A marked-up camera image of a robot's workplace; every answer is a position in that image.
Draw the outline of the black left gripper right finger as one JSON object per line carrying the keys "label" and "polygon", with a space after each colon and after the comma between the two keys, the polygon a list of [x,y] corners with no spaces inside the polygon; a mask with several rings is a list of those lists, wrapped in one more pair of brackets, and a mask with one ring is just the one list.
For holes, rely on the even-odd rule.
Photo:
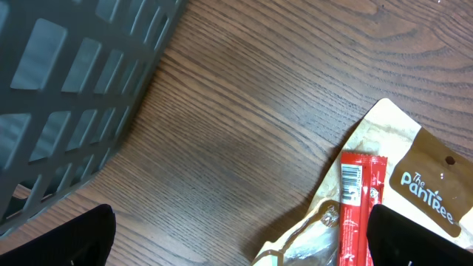
{"label": "black left gripper right finger", "polygon": [[381,204],[370,213],[367,241],[374,265],[472,266],[472,252]]}

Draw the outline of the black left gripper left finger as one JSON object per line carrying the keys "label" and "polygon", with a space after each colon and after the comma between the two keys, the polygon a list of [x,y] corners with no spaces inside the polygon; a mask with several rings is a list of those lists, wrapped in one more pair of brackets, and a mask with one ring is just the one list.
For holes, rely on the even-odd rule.
{"label": "black left gripper left finger", "polygon": [[2,254],[1,266],[104,266],[115,233],[115,213],[102,204]]}

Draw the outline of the red white snack packet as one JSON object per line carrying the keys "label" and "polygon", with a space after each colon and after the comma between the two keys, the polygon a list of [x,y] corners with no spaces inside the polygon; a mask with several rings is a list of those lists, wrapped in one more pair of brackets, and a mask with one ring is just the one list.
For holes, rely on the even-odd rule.
{"label": "red white snack packet", "polygon": [[380,204],[472,252],[472,163],[384,98],[344,144],[305,217],[266,242],[255,265],[338,265],[344,152],[386,157]]}

